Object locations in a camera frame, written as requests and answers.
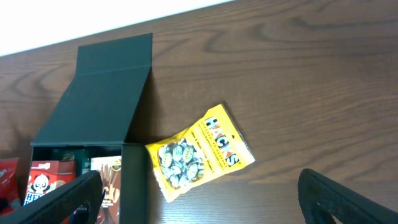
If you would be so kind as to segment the red Hello Panda box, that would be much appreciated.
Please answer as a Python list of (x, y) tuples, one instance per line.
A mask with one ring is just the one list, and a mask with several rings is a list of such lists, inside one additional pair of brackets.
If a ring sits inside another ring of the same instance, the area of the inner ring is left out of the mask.
[(75, 178), (74, 161), (32, 161), (23, 206)]

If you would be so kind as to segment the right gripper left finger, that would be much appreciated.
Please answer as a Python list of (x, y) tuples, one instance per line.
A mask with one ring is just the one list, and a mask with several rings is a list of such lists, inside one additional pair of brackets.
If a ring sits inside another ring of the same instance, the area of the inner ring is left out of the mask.
[(100, 173), (89, 171), (71, 182), (1, 217), (1, 223), (95, 224), (103, 201)]

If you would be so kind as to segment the yellow Hacks candy bag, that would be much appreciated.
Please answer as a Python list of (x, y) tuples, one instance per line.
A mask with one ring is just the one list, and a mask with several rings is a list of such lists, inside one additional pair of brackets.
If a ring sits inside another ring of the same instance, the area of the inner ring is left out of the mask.
[(153, 173), (170, 203), (190, 189), (255, 161), (224, 104), (174, 136), (146, 145)]

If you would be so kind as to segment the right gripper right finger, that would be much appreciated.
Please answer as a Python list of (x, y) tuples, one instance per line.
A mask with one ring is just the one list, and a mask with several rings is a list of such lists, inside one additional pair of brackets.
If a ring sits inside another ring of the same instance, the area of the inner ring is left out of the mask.
[(298, 201), (307, 224), (397, 223), (397, 212), (312, 170), (298, 178)]

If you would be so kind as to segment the dark green box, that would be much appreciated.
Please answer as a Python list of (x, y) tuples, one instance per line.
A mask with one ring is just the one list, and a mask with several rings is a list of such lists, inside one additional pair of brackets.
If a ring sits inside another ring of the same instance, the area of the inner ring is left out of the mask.
[(127, 139), (151, 66), (152, 34), (79, 47), (75, 76), (32, 141), (40, 160), (55, 149), (119, 154), (120, 223), (147, 221), (148, 154)]

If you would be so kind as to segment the red Hacks candy bag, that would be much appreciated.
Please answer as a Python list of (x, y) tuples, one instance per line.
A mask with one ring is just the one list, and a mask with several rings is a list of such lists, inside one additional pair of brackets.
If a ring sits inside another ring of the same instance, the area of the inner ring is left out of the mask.
[(11, 213), (21, 207), (16, 180), (19, 158), (1, 159), (1, 215)]

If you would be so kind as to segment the teal Chunkies cookie box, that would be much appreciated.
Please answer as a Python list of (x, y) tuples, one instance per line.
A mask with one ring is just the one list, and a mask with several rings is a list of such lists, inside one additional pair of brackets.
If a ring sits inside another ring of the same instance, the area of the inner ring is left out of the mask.
[(86, 149), (55, 149), (52, 154), (53, 160), (73, 161), (75, 163), (75, 174), (80, 176), (91, 169), (91, 161)]

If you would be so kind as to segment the Pocky chocolate stick box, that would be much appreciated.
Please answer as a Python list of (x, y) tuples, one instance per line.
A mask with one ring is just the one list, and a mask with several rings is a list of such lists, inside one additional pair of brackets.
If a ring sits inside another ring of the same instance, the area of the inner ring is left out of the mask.
[(97, 216), (99, 224), (118, 224), (121, 197), (121, 156), (91, 158), (91, 170), (97, 170), (103, 183), (104, 193)]

